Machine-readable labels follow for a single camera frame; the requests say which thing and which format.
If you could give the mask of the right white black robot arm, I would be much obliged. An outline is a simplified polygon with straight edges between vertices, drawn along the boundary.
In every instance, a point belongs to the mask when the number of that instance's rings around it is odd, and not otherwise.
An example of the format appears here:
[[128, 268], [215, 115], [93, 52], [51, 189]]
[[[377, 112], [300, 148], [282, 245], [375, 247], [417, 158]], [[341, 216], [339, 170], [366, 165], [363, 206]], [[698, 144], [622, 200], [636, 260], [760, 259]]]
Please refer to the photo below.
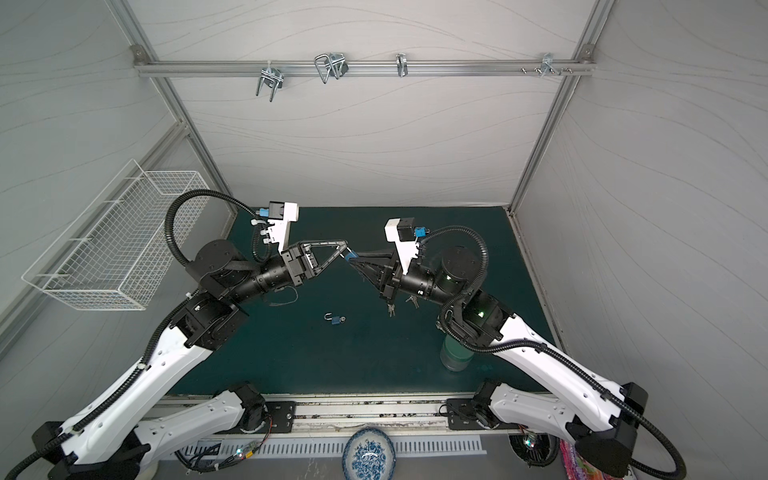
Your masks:
[[496, 382], [481, 408], [483, 423], [519, 424], [567, 440], [612, 477], [629, 469], [657, 479], [686, 477], [679, 450], [644, 416], [643, 388], [619, 385], [583, 367], [483, 291], [490, 256], [476, 231], [459, 225], [429, 231], [393, 219], [385, 234], [393, 249], [345, 256], [382, 299], [392, 303], [404, 293], [438, 304], [437, 326], [448, 337], [516, 366], [550, 393], [524, 394]]

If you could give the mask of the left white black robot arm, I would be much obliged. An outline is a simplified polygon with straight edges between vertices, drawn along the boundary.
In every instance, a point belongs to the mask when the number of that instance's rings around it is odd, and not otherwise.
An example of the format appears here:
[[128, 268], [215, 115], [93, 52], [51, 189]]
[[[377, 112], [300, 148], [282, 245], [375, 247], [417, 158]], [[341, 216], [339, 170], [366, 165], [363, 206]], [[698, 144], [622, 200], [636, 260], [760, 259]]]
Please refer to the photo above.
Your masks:
[[[198, 197], [218, 198], [247, 213], [256, 231], [278, 246], [268, 258], [245, 257], [230, 241], [215, 240], [188, 259], [176, 239], [179, 211]], [[261, 425], [263, 402], [250, 384], [229, 389], [205, 404], [156, 421], [145, 414], [183, 376], [230, 340], [247, 321], [246, 301], [285, 287], [298, 287], [324, 270], [313, 243], [289, 244], [289, 230], [299, 217], [292, 202], [272, 202], [254, 210], [230, 195], [197, 189], [169, 206], [164, 237], [175, 260], [198, 285], [159, 323], [140, 358], [95, 401], [63, 422], [47, 422], [35, 431], [35, 450], [15, 465], [7, 478], [18, 478], [44, 459], [51, 479], [136, 479], [159, 458], [194, 440], [232, 428]]]

